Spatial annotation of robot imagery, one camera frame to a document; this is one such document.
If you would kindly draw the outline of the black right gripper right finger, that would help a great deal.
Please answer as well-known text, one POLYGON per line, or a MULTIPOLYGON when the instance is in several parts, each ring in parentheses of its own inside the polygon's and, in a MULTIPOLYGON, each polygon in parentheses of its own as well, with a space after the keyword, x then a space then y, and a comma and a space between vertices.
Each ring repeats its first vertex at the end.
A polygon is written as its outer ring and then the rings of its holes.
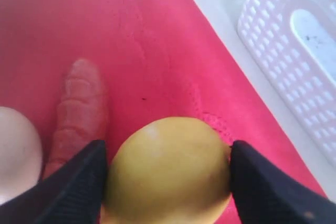
POLYGON ((242 223, 335 223, 335 203, 285 174, 245 141, 231 146, 230 190, 242 223))

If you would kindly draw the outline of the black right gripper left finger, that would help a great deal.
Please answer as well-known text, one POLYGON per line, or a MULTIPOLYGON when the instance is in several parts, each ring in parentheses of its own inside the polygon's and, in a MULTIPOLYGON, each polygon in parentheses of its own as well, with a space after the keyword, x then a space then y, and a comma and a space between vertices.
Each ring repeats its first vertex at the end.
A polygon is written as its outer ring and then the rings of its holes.
POLYGON ((92 141, 50 177, 1 205, 1 223, 98 223, 106 177, 105 142, 92 141))

